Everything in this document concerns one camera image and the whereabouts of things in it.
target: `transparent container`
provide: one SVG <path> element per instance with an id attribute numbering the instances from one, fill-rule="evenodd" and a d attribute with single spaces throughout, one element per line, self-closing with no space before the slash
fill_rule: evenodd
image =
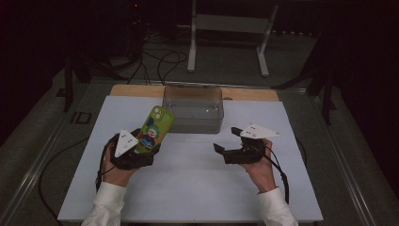
<path id="1" fill-rule="evenodd" d="M 166 86 L 162 107 L 175 117 L 169 133 L 217 134 L 220 132 L 224 116 L 220 88 Z"/>

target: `white shirt sleeve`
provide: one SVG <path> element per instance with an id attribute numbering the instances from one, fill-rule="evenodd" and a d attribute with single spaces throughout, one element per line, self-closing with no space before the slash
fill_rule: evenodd
<path id="1" fill-rule="evenodd" d="M 125 193 L 126 187 L 102 182 L 93 201 L 94 207 L 82 225 L 120 226 L 120 210 L 124 205 Z"/>
<path id="2" fill-rule="evenodd" d="M 279 188 L 258 194 L 262 207 L 262 218 L 267 226 L 297 226 L 298 222 L 291 213 Z"/>

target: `white metal frame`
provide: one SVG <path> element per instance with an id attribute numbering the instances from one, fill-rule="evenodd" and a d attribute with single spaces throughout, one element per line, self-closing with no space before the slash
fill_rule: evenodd
<path id="1" fill-rule="evenodd" d="M 261 75 L 263 77 L 269 76 L 266 60 L 264 58 L 264 49 L 266 48 L 266 44 L 269 39 L 279 6 L 275 5 L 273 7 L 273 11 L 268 19 L 197 14 L 196 7 L 197 0 L 193 0 L 191 18 L 191 45 L 187 66 L 187 70 L 190 73 L 195 70 L 196 66 L 196 31 L 197 29 L 204 29 L 264 34 L 262 44 L 256 48 L 256 54 L 258 55 L 259 65 L 261 67 Z"/>

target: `dark background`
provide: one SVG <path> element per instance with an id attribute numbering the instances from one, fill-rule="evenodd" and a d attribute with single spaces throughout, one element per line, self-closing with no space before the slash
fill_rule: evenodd
<path id="1" fill-rule="evenodd" d="M 176 24 L 190 24 L 190 1 L 136 2 L 141 8 L 135 13 L 141 13 L 145 24 L 152 29 L 173 36 Z M 0 4 L 2 144 L 52 86 L 52 78 L 64 67 L 65 55 L 98 50 L 96 46 L 101 44 L 95 12 L 88 0 L 20 0 Z M 264 15 L 261 9 L 269 3 L 251 1 L 250 4 L 203 0 L 199 1 L 198 10 L 257 16 Z M 285 31 L 319 37 L 304 73 L 318 66 L 334 68 L 334 85 L 341 89 L 397 196 L 398 11 L 399 4 L 393 0 L 283 1 L 273 27 L 277 34 Z M 84 73 L 79 76 L 88 81 Z"/>

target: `white tag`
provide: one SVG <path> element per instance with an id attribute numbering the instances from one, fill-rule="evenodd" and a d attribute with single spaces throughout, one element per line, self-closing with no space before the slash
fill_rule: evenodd
<path id="1" fill-rule="evenodd" d="M 129 131 L 120 130 L 120 139 L 118 140 L 117 149 L 115 150 L 115 157 L 119 157 L 133 148 L 138 143 L 138 140 L 133 137 Z"/>
<path id="2" fill-rule="evenodd" d="M 241 132 L 241 137 L 247 138 L 268 138 L 278 137 L 279 132 L 275 132 L 266 128 L 261 127 L 257 124 L 250 124 L 245 130 Z"/>

